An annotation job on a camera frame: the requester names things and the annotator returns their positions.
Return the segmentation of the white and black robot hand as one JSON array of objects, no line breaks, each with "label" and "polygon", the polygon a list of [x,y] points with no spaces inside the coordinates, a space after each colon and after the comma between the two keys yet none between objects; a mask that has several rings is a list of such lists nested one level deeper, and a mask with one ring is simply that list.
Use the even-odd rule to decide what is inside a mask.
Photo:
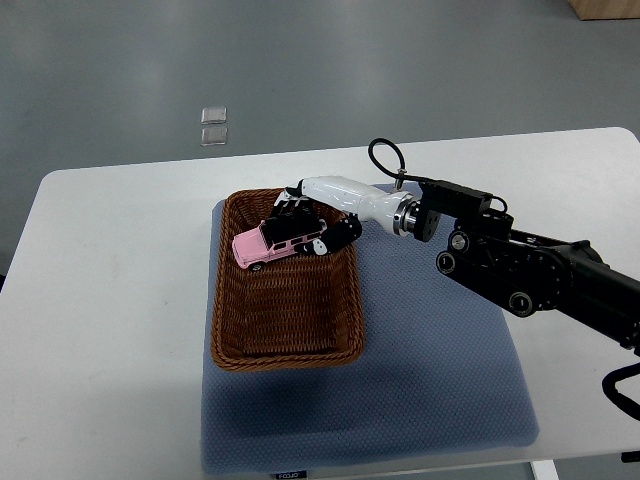
[{"label": "white and black robot hand", "polygon": [[316,201],[347,216],[324,230],[319,237],[294,247],[298,253],[324,256],[348,246],[362,234],[363,221],[375,221],[387,232],[406,236],[412,232],[417,205],[405,191],[387,193],[341,176],[310,177],[285,188],[277,197],[273,211],[281,213],[289,203]]}]

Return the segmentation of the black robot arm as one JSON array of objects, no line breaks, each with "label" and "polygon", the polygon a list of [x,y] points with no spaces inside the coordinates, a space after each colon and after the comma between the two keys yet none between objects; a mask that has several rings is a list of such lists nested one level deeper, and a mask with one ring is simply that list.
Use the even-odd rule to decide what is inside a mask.
[{"label": "black robot arm", "polygon": [[587,240],[565,242],[513,229],[495,195],[421,179],[420,199],[394,214],[396,233],[427,242],[441,216],[454,220],[438,271],[524,318],[558,310],[633,352],[639,350],[639,283],[611,269]]}]

